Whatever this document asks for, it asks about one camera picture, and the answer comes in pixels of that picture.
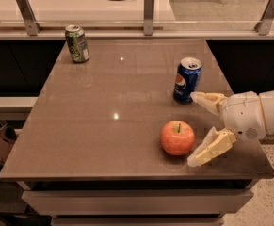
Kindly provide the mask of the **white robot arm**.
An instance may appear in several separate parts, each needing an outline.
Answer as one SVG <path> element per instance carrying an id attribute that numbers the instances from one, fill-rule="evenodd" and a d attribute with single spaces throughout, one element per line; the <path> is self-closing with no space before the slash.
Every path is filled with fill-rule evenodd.
<path id="1" fill-rule="evenodd" d="M 262 139 L 274 135 L 274 90 L 253 91 L 226 97 L 221 93 L 192 92 L 192 100 L 219 116 L 224 128 L 212 127 L 202 144 L 187 158 L 198 167 L 229 151 L 238 140 Z"/>

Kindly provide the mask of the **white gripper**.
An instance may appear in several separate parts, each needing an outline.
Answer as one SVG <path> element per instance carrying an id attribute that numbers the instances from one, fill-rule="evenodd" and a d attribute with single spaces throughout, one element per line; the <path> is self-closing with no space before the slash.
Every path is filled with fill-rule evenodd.
<path id="1" fill-rule="evenodd" d="M 220 111 L 226 129 L 218 131 L 212 127 L 209 130 L 202 144 L 187 158 L 189 167 L 204 165 L 226 153 L 233 147 L 236 138 L 261 139 L 266 135 L 261 101 L 256 93 L 250 91 L 227 98 L 222 93 L 195 91 L 190 96 L 197 105 L 212 114 L 218 116 Z"/>

